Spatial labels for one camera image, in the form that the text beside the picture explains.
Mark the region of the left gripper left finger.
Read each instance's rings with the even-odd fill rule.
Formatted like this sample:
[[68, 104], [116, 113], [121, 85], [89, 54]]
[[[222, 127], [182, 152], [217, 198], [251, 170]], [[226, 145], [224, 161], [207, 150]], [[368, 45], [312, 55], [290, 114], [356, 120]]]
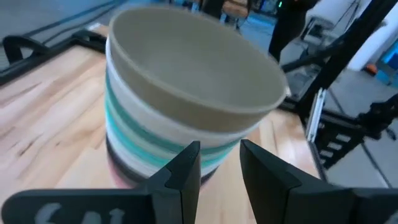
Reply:
[[136, 187], [145, 199], [137, 222], [194, 223], [200, 184], [200, 142], [193, 141]]

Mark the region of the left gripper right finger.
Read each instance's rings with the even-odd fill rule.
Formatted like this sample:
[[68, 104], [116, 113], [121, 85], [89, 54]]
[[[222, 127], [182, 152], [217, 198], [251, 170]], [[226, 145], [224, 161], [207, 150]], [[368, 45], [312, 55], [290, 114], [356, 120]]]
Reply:
[[248, 139], [240, 163], [258, 223], [349, 223], [355, 196], [285, 162]]

